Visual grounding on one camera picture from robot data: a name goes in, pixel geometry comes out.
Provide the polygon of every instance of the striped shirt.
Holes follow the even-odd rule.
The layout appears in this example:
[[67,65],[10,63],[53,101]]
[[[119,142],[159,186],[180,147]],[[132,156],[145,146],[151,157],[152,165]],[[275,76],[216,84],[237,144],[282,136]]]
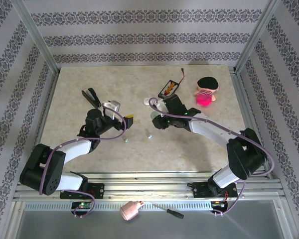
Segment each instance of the striped shirt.
[[197,95],[198,96],[199,95],[203,95],[203,96],[208,95],[208,96],[213,97],[213,93],[211,93],[210,91],[207,91],[207,90],[200,90]]

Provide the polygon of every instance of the red wire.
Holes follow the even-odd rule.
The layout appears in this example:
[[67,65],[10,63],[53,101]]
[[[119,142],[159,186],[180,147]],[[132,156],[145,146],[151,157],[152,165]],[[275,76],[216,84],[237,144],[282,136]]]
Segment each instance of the red wire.
[[181,71],[183,73],[183,78],[181,78],[180,82],[185,78],[184,68],[182,68]]
[[228,192],[226,191],[225,192],[225,202],[224,202],[225,205],[227,204],[227,200],[228,200]]

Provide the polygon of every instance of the screw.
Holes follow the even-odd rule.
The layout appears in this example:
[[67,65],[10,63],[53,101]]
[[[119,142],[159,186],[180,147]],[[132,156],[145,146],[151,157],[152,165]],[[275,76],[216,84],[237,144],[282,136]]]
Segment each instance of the screw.
[[122,135],[122,139],[124,140],[125,143],[127,143],[129,141],[129,139],[126,138],[124,135]]
[[149,130],[148,129],[146,129],[146,136],[148,137],[148,138],[152,138],[152,134],[149,132]]

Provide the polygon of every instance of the screwdriver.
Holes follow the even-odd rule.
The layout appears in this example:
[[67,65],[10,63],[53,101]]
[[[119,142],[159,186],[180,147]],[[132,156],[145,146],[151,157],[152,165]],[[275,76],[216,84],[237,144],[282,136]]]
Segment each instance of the screwdriver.
[[160,207],[159,205],[154,204],[154,203],[153,203],[153,205],[154,205],[155,207],[158,207],[158,208],[160,208],[160,209],[163,209],[163,210],[167,211],[167,213],[172,214],[172,215],[174,215],[175,217],[178,217],[178,218],[181,218],[181,219],[184,218],[184,215],[183,215],[182,213],[172,211],[171,209],[165,209],[165,208],[162,208],[162,207]]

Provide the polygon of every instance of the floral wallpaper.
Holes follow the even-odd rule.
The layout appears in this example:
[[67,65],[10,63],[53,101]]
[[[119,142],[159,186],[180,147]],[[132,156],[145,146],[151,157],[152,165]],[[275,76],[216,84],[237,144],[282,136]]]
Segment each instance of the floral wallpaper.
[[299,0],[284,0],[241,71],[299,231]]
[[0,235],[34,147],[52,73],[10,1],[0,0]]
[[235,66],[268,2],[25,1],[59,66]]

